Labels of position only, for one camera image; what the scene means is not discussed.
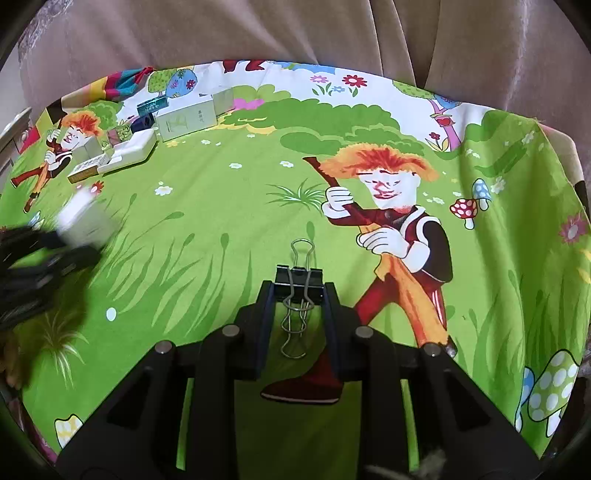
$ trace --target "small white box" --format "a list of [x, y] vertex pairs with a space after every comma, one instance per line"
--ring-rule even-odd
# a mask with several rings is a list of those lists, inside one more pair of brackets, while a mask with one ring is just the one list
[[180, 137], [217, 124], [216, 111], [211, 95], [185, 95], [171, 99], [166, 108], [155, 116], [158, 133], [163, 141]]
[[100, 147], [99, 140], [92, 135], [86, 137], [74, 150], [72, 150], [72, 157], [76, 163], [81, 163], [97, 157], [103, 153]]

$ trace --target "cartoon boy holding stick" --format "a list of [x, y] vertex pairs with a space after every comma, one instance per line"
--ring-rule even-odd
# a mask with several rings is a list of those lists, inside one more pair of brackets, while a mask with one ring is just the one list
[[[454, 356], [457, 349], [447, 334], [441, 287], [452, 280], [452, 259], [447, 235], [439, 219], [417, 205], [421, 180], [432, 181], [437, 172], [427, 160], [388, 145], [355, 144], [341, 148], [319, 163], [306, 160], [328, 182], [322, 211], [338, 226], [357, 226], [356, 242], [380, 261], [376, 278], [355, 304], [367, 325], [388, 304], [400, 305], [408, 317], [417, 345], [439, 343]], [[362, 209], [337, 179], [359, 179], [376, 208]], [[331, 404], [339, 400], [342, 383], [334, 376], [326, 350], [302, 377], [268, 385], [261, 395], [269, 400]]]
[[[33, 202], [39, 197], [47, 182], [56, 178], [68, 166], [72, 159], [72, 150], [86, 137], [100, 134], [99, 123], [100, 119], [90, 111], [68, 113], [61, 119], [58, 128], [47, 136], [44, 162], [39, 167], [11, 179], [12, 185], [17, 188], [26, 179], [37, 176], [37, 182], [25, 204], [25, 213], [31, 210]], [[60, 127], [66, 127], [67, 130], [64, 138], [58, 143]]]

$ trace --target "white flower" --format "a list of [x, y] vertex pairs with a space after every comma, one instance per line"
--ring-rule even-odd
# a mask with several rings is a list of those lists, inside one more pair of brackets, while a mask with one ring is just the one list
[[164, 195], [169, 195], [170, 192], [173, 191], [172, 187], [168, 187], [168, 186], [160, 186], [157, 189], [154, 190], [154, 193], [156, 195], [160, 195], [161, 197], [163, 197]]
[[491, 192], [496, 193], [497, 195], [505, 188], [505, 180], [503, 177], [497, 177], [495, 179], [495, 183], [491, 186]]
[[521, 143], [524, 145], [530, 143], [534, 139], [534, 131], [532, 130], [530, 133], [526, 134], [525, 137], [521, 139]]

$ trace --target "orange hair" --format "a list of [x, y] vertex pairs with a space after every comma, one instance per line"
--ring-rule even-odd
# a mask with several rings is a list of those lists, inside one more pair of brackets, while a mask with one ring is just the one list
[[79, 128], [87, 137], [101, 133], [99, 123], [100, 118], [89, 110], [68, 113], [61, 121], [62, 126]]
[[364, 170], [410, 171], [427, 181], [437, 180], [439, 176], [423, 157], [369, 143], [341, 148], [334, 157], [322, 162], [320, 169], [336, 179], [352, 179]]

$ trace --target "cartoon hand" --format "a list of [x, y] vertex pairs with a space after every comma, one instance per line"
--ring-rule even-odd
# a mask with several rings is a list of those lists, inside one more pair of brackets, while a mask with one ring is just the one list
[[398, 230], [387, 226], [358, 235], [357, 243], [376, 255], [389, 253], [398, 258], [406, 257], [410, 247]]
[[354, 201], [351, 192], [345, 187], [329, 187], [326, 189], [326, 199], [330, 208], [337, 212], [342, 212], [345, 205], [350, 205]]
[[55, 163], [56, 154], [53, 153], [51, 150], [47, 150], [47, 152], [45, 153], [45, 161], [47, 163], [49, 163], [49, 165], [51, 165], [52, 163]]
[[49, 135], [47, 135], [47, 141], [49, 143], [51, 143], [51, 142], [55, 141], [57, 139], [57, 137], [59, 137], [59, 136], [60, 136], [60, 130], [59, 129], [53, 130]]
[[0, 333], [0, 374], [6, 375], [6, 383], [17, 390], [21, 388], [21, 369], [18, 362], [18, 339], [14, 332]]

